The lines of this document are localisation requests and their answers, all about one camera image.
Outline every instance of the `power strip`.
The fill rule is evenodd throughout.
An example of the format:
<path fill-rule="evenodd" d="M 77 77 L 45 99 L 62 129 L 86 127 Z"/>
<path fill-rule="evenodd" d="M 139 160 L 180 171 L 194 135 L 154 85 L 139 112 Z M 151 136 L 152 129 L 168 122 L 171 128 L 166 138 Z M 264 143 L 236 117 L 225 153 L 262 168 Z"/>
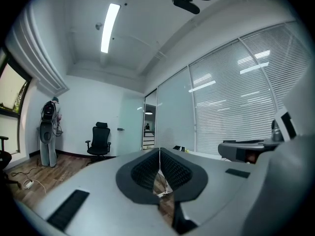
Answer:
<path fill-rule="evenodd" d="M 26 189 L 30 189 L 32 185 L 34 184 L 34 181 L 29 181 L 28 184 L 25 186 Z"/>

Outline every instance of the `office chair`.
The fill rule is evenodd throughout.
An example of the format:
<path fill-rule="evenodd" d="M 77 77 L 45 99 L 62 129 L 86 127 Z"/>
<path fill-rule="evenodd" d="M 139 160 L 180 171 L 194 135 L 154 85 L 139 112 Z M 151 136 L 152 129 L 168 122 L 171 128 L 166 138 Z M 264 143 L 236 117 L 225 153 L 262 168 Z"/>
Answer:
<path fill-rule="evenodd" d="M 4 151 L 4 141 L 9 140 L 8 137 L 0 136 L 1 139 L 1 150 L 0 150 L 0 168 L 2 170 L 2 175 L 4 177 L 4 183 L 8 184 L 17 184 L 20 189 L 22 189 L 21 184 L 18 181 L 10 180 L 8 175 L 3 171 L 4 168 L 9 164 L 12 160 L 12 155 L 6 151 Z"/>
<path fill-rule="evenodd" d="M 90 141 L 85 141 L 88 144 L 88 153 L 95 155 L 96 158 L 92 159 L 87 165 L 107 159 L 104 155 L 110 152 L 111 142 L 108 142 L 110 129 L 107 123 L 97 122 L 93 127 L 93 141 L 90 147 Z"/>

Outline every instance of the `baseboard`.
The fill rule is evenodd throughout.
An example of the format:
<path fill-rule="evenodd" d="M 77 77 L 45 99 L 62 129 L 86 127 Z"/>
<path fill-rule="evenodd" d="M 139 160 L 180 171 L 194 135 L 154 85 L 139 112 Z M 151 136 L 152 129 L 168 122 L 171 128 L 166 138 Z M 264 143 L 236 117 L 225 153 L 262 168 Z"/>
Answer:
<path fill-rule="evenodd" d="M 70 153 L 70 152 L 62 151 L 62 150 L 59 150 L 59 149 L 56 150 L 56 153 L 57 153 L 57 154 L 62 154 L 62 155 L 68 155 L 68 156 L 81 157 L 81 158 L 90 158 L 90 159 L 95 159 L 95 158 L 97 158 L 97 156 L 94 156 L 94 155 L 75 154 L 75 153 Z M 37 150 L 37 151 L 34 151 L 34 152 L 30 153 L 30 157 L 33 157 L 33 156 L 38 155 L 38 154 L 40 154 L 40 150 Z M 106 159 L 104 159 L 104 160 L 107 160 L 107 159 L 115 158 L 115 156 L 106 156 L 106 155 L 105 155 L 105 158 L 106 158 Z"/>

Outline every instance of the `doorway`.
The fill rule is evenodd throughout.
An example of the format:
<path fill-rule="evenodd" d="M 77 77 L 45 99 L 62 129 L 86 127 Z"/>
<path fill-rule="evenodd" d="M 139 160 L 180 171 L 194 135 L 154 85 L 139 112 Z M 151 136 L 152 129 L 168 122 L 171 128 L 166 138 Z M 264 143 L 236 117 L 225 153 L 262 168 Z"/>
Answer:
<path fill-rule="evenodd" d="M 157 90 L 146 96 L 142 149 L 155 148 Z"/>

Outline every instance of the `chair seat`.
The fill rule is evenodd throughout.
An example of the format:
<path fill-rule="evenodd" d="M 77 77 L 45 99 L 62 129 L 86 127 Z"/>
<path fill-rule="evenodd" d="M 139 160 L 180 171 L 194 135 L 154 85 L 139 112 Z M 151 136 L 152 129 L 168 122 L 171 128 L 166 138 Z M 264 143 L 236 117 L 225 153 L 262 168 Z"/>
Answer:
<path fill-rule="evenodd" d="M 91 155 L 106 155 L 108 153 L 108 147 L 90 147 L 88 153 Z"/>

